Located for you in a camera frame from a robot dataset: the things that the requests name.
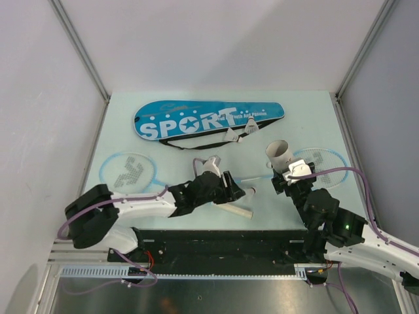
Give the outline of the white cardboard shuttlecock tube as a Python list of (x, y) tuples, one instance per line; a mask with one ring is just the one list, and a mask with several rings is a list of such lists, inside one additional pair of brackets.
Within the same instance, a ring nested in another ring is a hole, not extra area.
[(285, 140), (276, 140), (271, 142), (265, 153), (271, 163), (272, 169), (281, 172), (287, 168), (288, 163), (294, 159), (294, 155), (289, 148), (289, 143)]

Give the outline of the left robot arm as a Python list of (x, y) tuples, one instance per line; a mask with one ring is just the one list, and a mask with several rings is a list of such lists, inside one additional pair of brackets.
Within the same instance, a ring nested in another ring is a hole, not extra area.
[(181, 217), (207, 203), (231, 203), (245, 194), (229, 171), (220, 175), (205, 171), (192, 181), (148, 194), (121, 194), (110, 191), (106, 184), (97, 184), (65, 208), (66, 221), (57, 237), (72, 241), (76, 249), (103, 245), (135, 262), (143, 257), (145, 246), (134, 227), (122, 226), (120, 222), (143, 217)]

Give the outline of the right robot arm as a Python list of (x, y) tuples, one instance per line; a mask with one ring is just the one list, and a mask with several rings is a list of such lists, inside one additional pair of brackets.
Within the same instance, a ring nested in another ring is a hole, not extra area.
[(363, 218), (341, 208), (328, 190), (314, 189), (318, 175), (314, 164), (301, 158), (273, 171), (276, 193), (292, 199), (307, 229), (303, 257), (309, 262), (324, 258), (364, 268), (418, 294), (418, 247), (379, 229), (371, 210)]

